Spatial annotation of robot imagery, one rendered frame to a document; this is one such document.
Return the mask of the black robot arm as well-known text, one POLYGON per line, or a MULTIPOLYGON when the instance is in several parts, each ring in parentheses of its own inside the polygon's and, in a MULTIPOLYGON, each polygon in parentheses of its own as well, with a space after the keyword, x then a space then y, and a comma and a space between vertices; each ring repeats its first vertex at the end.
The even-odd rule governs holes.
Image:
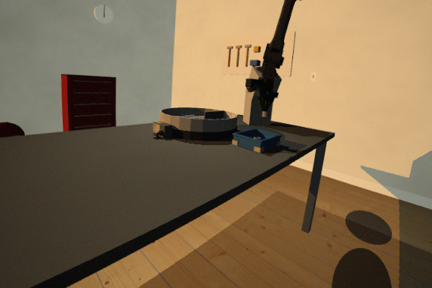
POLYGON ((276 72, 276 68, 279 69, 284 61, 282 53, 284 49, 285 34, 296 1, 297 0, 284 0, 284 4, 282 6, 282 13, 279 16, 279 21, 276 26, 275 36, 273 37, 271 43, 267 43, 267 47, 264 52, 263 64, 266 64, 267 66, 262 65, 262 67, 257 67, 257 70, 259 72, 262 73, 263 71, 261 78, 268 80, 246 79, 245 87, 247 88, 248 92, 253 92, 255 90, 271 91, 272 81, 270 80, 274 80, 274 77, 277 76, 278 73, 276 72))

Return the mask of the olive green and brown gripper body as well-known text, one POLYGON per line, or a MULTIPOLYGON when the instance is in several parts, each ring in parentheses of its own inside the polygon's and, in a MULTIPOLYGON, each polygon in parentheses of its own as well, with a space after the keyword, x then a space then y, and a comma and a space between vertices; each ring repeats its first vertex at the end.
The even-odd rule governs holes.
MULTIPOLYGON (((272 81, 272 85, 271 85, 271 91, 273 91, 273 82, 272 81)), ((270 91, 255 91, 255 96, 259 96, 259 97, 264 97, 264 98, 278 98, 279 92, 270 92, 270 91), (265 96, 263 96, 265 95, 265 96), (266 96, 268 95, 268 96, 266 96)))

